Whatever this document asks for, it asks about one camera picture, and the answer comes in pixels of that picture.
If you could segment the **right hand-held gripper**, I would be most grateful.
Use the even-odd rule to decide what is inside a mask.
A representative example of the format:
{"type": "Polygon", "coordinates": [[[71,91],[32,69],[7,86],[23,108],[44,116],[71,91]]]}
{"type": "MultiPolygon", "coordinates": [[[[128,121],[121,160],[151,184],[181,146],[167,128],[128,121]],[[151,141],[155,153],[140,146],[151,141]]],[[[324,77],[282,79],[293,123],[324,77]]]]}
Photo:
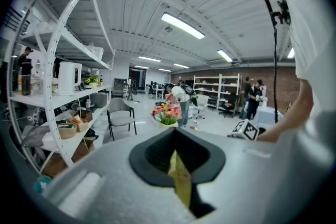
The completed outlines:
{"type": "Polygon", "coordinates": [[[239,121],[227,137],[255,141],[265,130],[265,128],[258,127],[250,120],[245,119],[239,121]]]}

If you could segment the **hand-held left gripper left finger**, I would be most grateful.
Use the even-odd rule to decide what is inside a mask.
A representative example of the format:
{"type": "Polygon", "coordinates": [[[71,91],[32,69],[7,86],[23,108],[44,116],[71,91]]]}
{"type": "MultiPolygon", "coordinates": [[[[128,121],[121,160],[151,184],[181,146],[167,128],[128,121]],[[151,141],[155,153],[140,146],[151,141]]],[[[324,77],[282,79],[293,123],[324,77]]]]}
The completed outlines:
{"type": "Polygon", "coordinates": [[[136,145],[162,131],[103,145],[56,176],[43,196],[80,224],[190,224],[195,217],[174,189],[145,183],[129,163],[136,145]]]}

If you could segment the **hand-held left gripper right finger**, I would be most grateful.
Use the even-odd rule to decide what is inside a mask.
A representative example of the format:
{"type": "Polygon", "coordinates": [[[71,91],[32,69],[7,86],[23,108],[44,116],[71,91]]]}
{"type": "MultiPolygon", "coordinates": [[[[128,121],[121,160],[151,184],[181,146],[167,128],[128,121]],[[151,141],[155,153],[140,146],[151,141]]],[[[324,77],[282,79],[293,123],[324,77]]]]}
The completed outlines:
{"type": "Polygon", "coordinates": [[[314,201],[327,180],[327,129],[304,127],[276,144],[189,131],[222,146],[226,163],[211,182],[197,185],[214,210],[193,224],[290,224],[317,221],[314,201]]]}

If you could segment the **white plastic jug kettle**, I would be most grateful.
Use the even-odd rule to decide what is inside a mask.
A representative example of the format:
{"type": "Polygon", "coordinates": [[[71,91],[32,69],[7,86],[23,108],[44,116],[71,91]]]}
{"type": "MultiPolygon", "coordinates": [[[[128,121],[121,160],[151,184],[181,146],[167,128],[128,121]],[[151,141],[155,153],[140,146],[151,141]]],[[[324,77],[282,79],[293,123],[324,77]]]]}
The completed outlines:
{"type": "Polygon", "coordinates": [[[58,94],[70,96],[75,93],[75,87],[81,84],[82,64],[63,61],[58,74],[58,94]]]}

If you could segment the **white open shelving unit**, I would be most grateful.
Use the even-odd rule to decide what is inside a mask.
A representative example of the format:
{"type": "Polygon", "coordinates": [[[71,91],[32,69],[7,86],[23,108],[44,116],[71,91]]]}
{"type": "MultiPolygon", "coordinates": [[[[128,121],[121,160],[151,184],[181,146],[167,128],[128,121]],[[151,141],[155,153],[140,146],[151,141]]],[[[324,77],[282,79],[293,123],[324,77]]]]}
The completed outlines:
{"type": "Polygon", "coordinates": [[[226,76],[218,74],[216,76],[194,76],[193,89],[197,94],[201,93],[209,97],[207,106],[212,110],[224,111],[224,104],[231,102],[235,97],[236,108],[240,102],[242,88],[241,75],[226,76]]]}

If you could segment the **flat brown cardboard box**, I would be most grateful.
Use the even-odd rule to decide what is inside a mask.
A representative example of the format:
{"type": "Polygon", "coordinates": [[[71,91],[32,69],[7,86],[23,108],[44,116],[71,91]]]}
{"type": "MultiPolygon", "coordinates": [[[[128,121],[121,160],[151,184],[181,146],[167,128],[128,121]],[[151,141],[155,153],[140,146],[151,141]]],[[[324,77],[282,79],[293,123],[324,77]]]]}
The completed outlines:
{"type": "Polygon", "coordinates": [[[42,174],[55,178],[67,168],[68,166],[61,156],[53,155],[43,169],[42,174]]]}

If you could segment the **cardboard box with orange items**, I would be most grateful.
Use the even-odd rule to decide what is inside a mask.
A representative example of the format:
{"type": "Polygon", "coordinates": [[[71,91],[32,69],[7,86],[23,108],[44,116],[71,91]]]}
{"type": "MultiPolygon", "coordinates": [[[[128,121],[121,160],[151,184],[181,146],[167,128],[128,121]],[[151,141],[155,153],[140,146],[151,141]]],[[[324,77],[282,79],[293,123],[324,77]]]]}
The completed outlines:
{"type": "Polygon", "coordinates": [[[67,122],[73,123],[77,128],[77,132],[83,132],[89,127],[88,121],[80,118],[79,115],[68,118],[67,122]]]}

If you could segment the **round wooden basket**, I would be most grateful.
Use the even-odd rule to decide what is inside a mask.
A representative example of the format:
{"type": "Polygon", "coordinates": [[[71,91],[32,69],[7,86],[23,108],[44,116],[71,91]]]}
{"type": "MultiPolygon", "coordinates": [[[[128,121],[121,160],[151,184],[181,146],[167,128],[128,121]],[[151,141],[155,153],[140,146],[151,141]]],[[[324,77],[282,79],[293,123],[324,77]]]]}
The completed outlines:
{"type": "Polygon", "coordinates": [[[77,126],[73,123],[61,123],[57,125],[61,139],[69,139],[76,135],[77,126]]]}

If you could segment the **small open cardboard box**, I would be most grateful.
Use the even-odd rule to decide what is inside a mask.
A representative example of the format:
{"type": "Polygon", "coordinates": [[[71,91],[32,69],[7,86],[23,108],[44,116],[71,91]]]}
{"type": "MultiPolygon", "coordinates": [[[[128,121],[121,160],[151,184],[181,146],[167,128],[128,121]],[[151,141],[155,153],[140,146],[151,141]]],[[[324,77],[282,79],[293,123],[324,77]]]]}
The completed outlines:
{"type": "Polygon", "coordinates": [[[93,120],[93,114],[91,111],[88,110],[80,110],[79,117],[82,120],[86,120],[87,122],[91,122],[93,120]]]}

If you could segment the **grey storage box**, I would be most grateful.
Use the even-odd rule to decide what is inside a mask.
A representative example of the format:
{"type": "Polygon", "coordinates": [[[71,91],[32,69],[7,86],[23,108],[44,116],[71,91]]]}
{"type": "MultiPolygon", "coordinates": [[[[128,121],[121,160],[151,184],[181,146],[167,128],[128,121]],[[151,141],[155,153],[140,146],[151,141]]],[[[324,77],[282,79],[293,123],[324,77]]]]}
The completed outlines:
{"type": "Polygon", "coordinates": [[[97,92],[90,95],[90,102],[96,108],[103,108],[108,104],[108,94],[106,92],[97,92]]]}

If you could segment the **white pot of pink flowers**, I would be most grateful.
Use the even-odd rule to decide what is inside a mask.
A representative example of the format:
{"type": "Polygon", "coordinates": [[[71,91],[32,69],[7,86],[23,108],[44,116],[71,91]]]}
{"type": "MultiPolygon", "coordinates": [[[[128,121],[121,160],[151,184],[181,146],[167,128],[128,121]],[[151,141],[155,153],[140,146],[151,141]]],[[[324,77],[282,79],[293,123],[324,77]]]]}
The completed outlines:
{"type": "Polygon", "coordinates": [[[178,120],[182,118],[182,109],[178,104],[157,102],[151,115],[159,122],[160,127],[178,127],[178,120]]]}

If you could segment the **grey fabric bag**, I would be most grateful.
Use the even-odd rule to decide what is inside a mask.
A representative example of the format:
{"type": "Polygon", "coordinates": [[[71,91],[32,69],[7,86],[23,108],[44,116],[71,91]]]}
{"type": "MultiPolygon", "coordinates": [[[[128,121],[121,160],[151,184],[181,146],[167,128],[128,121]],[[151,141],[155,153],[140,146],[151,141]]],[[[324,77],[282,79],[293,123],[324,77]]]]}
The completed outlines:
{"type": "Polygon", "coordinates": [[[42,147],[44,136],[50,132],[49,126],[25,126],[23,130],[22,147],[42,147]]]}

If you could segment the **grey metal cart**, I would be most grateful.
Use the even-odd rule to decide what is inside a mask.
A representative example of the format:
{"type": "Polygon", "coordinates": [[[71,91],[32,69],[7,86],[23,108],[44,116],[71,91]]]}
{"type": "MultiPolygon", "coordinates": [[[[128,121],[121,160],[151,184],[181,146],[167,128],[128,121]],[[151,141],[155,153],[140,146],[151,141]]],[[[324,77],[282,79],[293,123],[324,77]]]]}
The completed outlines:
{"type": "Polygon", "coordinates": [[[114,78],[113,96],[125,98],[127,96],[127,91],[128,91],[128,80],[114,78]]]}

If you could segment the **black red chest clip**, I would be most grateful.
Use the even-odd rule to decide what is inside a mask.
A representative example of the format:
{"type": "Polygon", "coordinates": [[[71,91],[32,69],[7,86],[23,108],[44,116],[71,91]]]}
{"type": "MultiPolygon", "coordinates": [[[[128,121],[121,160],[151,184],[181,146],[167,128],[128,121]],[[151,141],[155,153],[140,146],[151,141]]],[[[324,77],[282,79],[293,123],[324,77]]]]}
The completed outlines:
{"type": "Polygon", "coordinates": [[[280,19],[280,23],[286,23],[288,26],[291,25],[291,16],[290,16],[290,12],[289,12],[289,7],[287,4],[286,0],[281,0],[277,2],[279,8],[280,8],[280,12],[278,15],[278,18],[280,19]]]}

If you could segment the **white box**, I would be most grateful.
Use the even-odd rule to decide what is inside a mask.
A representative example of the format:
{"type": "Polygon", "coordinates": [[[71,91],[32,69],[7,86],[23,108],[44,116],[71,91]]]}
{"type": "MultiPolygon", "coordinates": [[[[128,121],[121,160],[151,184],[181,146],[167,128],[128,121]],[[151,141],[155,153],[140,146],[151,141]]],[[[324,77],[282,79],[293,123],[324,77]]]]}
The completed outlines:
{"type": "Polygon", "coordinates": [[[86,46],[87,55],[93,56],[94,58],[97,58],[98,60],[102,60],[102,56],[104,53],[104,49],[102,47],[96,47],[96,46],[86,46]]]}

